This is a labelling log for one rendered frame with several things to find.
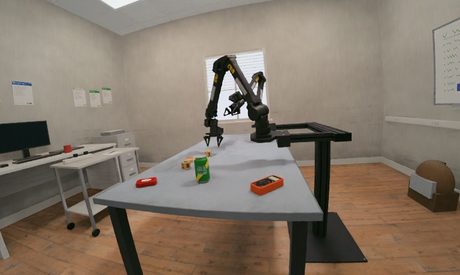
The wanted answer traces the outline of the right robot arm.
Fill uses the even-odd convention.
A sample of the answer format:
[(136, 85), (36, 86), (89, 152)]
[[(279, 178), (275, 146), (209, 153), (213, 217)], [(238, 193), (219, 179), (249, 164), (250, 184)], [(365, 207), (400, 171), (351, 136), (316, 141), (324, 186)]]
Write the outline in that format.
[[(256, 96), (259, 98), (259, 100), (262, 100), (262, 95), (263, 95), (263, 90), (264, 90), (264, 84), (266, 82), (266, 78), (264, 77), (263, 71), (256, 72), (252, 75), (253, 80), (250, 82), (251, 88), (254, 90), (256, 84), (258, 83), (258, 88), (256, 92)], [(263, 80), (260, 80), (264, 78)], [(228, 98), (228, 100), (232, 101), (233, 103), (231, 105), (237, 105), (238, 106), (243, 106), (246, 102), (243, 94), (240, 93), (240, 91), (236, 91), (233, 94), (231, 94)]]

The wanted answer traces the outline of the orange digital multimeter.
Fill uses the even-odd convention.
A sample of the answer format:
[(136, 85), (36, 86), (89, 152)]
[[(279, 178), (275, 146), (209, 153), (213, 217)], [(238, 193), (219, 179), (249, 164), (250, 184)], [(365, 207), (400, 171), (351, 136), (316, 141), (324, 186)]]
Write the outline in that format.
[(250, 184), (250, 190), (258, 195), (264, 195), (283, 186), (283, 178), (271, 175)]

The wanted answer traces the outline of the green and yellow drink can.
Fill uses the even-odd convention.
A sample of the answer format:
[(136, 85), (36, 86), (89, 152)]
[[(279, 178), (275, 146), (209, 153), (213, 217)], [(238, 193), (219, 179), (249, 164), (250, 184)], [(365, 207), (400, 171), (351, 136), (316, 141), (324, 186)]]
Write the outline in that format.
[(207, 155), (196, 155), (194, 159), (196, 181), (205, 183), (210, 180), (210, 170)]

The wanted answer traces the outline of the red mint tin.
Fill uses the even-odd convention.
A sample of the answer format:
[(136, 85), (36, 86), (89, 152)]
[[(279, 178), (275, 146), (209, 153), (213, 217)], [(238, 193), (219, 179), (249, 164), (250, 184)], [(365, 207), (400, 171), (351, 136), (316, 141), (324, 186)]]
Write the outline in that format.
[(151, 177), (147, 179), (139, 179), (136, 182), (136, 187), (137, 188), (143, 188), (147, 186), (154, 186), (157, 184), (157, 178), (156, 177)]

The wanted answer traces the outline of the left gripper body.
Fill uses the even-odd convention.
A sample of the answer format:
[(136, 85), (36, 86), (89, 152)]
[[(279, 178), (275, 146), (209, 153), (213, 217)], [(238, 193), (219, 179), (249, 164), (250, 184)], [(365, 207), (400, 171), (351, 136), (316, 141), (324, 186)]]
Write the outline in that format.
[(206, 133), (205, 137), (222, 137), (220, 133), (217, 133), (217, 126), (210, 126), (210, 133)]

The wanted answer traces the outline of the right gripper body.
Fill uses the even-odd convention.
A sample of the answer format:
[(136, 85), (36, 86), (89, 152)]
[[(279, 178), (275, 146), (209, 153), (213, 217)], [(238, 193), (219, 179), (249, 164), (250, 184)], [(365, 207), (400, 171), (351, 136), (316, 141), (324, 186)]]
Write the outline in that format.
[[(230, 111), (231, 114), (232, 114), (232, 112), (233, 112), (235, 106), (237, 106), (237, 107), (239, 108), (239, 110), (240, 110), (240, 108), (242, 107), (241, 105), (240, 105), (240, 106), (238, 106), (238, 105), (230, 105), (229, 108), (231, 109), (231, 111), (230, 111), (229, 109), (228, 109), (228, 110)], [(240, 111), (241, 111), (241, 110), (240, 110)]]

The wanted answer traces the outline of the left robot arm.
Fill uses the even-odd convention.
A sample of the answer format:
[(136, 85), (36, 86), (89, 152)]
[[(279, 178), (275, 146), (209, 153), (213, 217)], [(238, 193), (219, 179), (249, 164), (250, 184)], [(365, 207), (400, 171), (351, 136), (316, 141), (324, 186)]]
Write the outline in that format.
[(218, 125), (218, 120), (215, 117), (218, 117), (217, 105), (220, 91), (224, 76), (226, 72), (230, 71), (247, 102), (246, 108), (249, 119), (256, 122), (256, 139), (271, 138), (271, 130), (267, 115), (269, 113), (269, 108), (255, 95), (253, 89), (239, 67), (236, 58), (236, 55), (224, 55), (213, 63), (212, 72), (214, 72), (214, 80), (210, 100), (205, 111), (206, 119), (204, 120), (204, 126), (208, 128), (210, 126), (213, 127)]

